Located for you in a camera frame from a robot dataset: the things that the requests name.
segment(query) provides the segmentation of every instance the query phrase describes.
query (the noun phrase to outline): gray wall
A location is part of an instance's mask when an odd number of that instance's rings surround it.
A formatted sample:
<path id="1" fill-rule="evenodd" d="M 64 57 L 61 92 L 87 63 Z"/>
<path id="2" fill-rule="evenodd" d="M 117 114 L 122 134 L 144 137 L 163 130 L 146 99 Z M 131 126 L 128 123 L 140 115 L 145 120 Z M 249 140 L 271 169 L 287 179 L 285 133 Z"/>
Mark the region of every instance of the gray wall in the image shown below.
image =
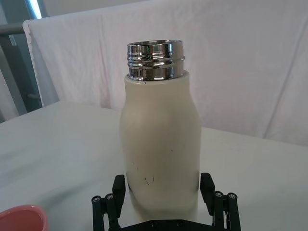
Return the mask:
<path id="1" fill-rule="evenodd" d="M 1 4 L 8 23 L 19 23 L 30 19 L 30 14 L 24 0 L 2 0 Z M 12 60 L 9 60 L 9 57 L 6 58 L 10 63 L 16 84 L 23 98 L 26 109 L 29 112 L 40 108 L 41 103 L 39 100 L 28 98 L 27 95 L 39 95 L 39 91 L 35 80 L 26 37 L 23 34 L 14 35 L 13 37 L 17 47 L 9 48 L 12 51 Z"/>

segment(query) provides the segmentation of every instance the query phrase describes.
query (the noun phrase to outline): water bottle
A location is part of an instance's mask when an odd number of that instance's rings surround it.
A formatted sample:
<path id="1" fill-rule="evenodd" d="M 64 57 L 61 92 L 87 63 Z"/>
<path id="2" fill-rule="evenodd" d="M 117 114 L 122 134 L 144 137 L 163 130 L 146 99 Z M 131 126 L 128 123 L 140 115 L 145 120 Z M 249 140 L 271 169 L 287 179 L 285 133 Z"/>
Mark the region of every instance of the water bottle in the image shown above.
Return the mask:
<path id="1" fill-rule="evenodd" d="M 130 195 L 141 221 L 194 220 L 201 120 L 183 62 L 180 40 L 128 44 L 120 137 Z"/>

